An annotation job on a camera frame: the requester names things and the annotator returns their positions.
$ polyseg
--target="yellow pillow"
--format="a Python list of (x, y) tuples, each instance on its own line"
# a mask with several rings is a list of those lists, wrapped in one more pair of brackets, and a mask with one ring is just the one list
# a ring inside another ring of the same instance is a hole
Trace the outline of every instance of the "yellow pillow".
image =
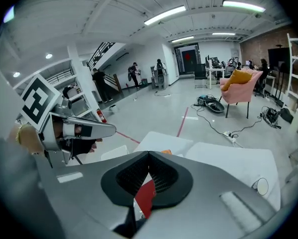
[(252, 75), (247, 72), (242, 72), (240, 70), (234, 70), (231, 77), (222, 87), (222, 91), (227, 91), (231, 84), (245, 84), (252, 78)]

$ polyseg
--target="pink armchair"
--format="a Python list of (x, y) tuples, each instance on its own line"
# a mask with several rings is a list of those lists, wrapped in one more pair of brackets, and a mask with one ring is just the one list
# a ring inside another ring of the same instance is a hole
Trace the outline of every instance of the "pink armchair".
[[(245, 84), (231, 84), (227, 91), (221, 91), (220, 100), (223, 98), (228, 103), (227, 113), (225, 117), (228, 117), (228, 111), (230, 104), (238, 104), (241, 102), (248, 102), (248, 113), (247, 119), (249, 118), (249, 104), (251, 101), (251, 96), (253, 94), (254, 86), (263, 73), (262, 71), (256, 71), (252, 69), (241, 69), (241, 71), (248, 72), (252, 74), (252, 78)], [(220, 79), (220, 88), (222, 89), (223, 85), (228, 81), (228, 79)]]

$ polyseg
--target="white table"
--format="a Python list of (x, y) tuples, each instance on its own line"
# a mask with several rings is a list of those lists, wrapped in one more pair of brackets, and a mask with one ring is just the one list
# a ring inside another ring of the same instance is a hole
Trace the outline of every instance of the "white table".
[(222, 78), (224, 78), (224, 68), (206, 68), (207, 71), (209, 71), (209, 82), (210, 82), (210, 89), (211, 89), (211, 73), (212, 72), (222, 72)]
[(272, 87), (271, 87), (271, 90), (270, 90), (270, 95), (271, 96), (273, 96), (273, 88), (274, 88), (274, 83), (275, 83), (275, 77), (274, 76), (271, 76), (271, 75), (268, 75), (267, 77), (266, 77), (266, 80), (267, 79), (270, 79), (270, 80), (272, 80)]
[(269, 191), (263, 197), (276, 211), (280, 209), (279, 176), (270, 150), (234, 148), (203, 142), (194, 144), (191, 140), (149, 132), (135, 151), (166, 149), (170, 149), (173, 155), (182, 154), (184, 158), (219, 167), (249, 187), (261, 177), (266, 178)]

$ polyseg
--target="fluorescent light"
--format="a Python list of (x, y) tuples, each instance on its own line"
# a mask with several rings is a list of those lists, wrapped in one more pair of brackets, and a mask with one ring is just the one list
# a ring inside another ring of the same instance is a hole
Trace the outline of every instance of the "fluorescent light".
[(244, 2), (223, 1), (223, 6), (238, 7), (238, 8), (244, 8), (249, 10), (255, 10), (259, 12), (265, 11), (265, 8), (262, 8), (253, 4), (249, 4), (249, 3), (244, 3)]
[(178, 39), (178, 40), (174, 40), (172, 42), (180, 42), (180, 41), (183, 41), (183, 40), (188, 40), (188, 39), (193, 39), (194, 36), (190, 36), (190, 37), (185, 37), (185, 38), (181, 38), (181, 39)]
[(212, 33), (212, 35), (235, 35), (235, 33)]
[(12, 6), (7, 13), (4, 16), (3, 22), (9, 22), (10, 20), (12, 20), (14, 18), (14, 6)]
[(180, 7), (177, 7), (177, 8), (171, 9), (171, 10), (167, 10), (167, 11), (165, 11), (165, 12), (163, 12), (163, 13), (161, 13), (161, 14), (159, 14), (159, 15), (151, 18), (151, 19), (148, 19), (144, 23), (146, 25), (150, 25), (150, 24), (152, 24), (152, 23), (154, 23), (154, 22), (156, 22), (156, 21), (158, 21), (162, 18), (168, 17), (170, 15), (173, 15), (173, 14), (176, 14), (178, 12), (185, 11), (185, 10), (186, 10), (185, 7), (182, 5)]

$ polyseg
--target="fire extinguisher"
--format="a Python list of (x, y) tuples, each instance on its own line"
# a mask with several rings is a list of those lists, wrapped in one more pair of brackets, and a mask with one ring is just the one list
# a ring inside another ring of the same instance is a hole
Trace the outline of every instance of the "fire extinguisher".
[(98, 116), (100, 117), (100, 119), (103, 123), (107, 123), (107, 120), (106, 120), (105, 116), (103, 115), (103, 113), (101, 112), (100, 109), (97, 110), (97, 114), (98, 114)]

